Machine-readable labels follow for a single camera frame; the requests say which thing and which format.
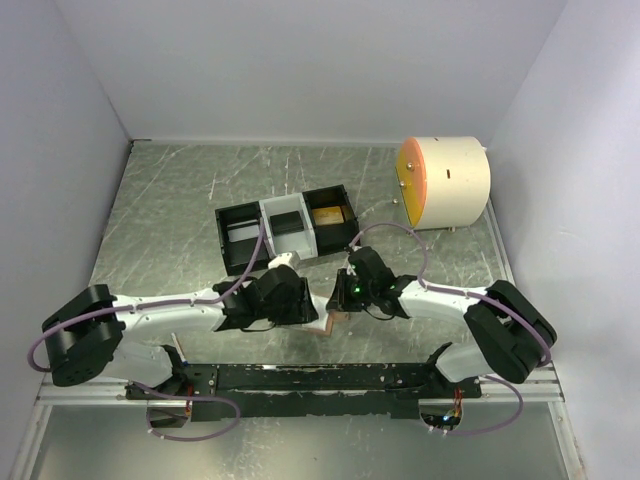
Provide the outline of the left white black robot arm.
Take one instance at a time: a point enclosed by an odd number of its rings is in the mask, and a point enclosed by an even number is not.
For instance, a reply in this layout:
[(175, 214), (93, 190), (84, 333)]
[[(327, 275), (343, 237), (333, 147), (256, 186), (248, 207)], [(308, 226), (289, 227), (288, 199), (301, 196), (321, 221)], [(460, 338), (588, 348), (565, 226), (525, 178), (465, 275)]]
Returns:
[(57, 387), (104, 375), (145, 384), (173, 399), (187, 385), (178, 354), (167, 346), (148, 346), (146, 340), (181, 331), (245, 330), (261, 320), (276, 327), (324, 325), (326, 303), (287, 265), (190, 294), (131, 297), (99, 284), (44, 321), (48, 370)]

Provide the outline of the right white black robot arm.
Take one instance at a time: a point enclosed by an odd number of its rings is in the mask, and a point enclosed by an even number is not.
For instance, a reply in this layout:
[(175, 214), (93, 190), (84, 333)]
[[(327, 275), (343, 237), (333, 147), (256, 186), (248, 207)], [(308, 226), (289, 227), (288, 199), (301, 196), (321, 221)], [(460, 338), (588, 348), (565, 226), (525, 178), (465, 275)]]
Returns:
[(448, 396), (461, 381), (491, 374), (522, 384), (551, 362), (555, 329), (506, 280), (463, 289), (397, 276), (370, 247), (351, 250), (348, 261), (337, 273), (327, 311), (352, 313), (374, 306), (386, 320), (432, 318), (469, 329), (470, 340), (443, 345), (427, 361), (424, 384), (435, 397)]

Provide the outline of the orange leather card holder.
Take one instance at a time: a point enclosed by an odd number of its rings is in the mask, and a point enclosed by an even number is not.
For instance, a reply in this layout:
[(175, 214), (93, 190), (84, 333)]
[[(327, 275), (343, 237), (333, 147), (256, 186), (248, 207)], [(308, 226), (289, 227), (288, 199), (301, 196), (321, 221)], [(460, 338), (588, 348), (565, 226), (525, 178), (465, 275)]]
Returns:
[(347, 312), (330, 311), (323, 318), (300, 325), (297, 329), (306, 333), (330, 336), (336, 323), (345, 322), (349, 319), (350, 314)]

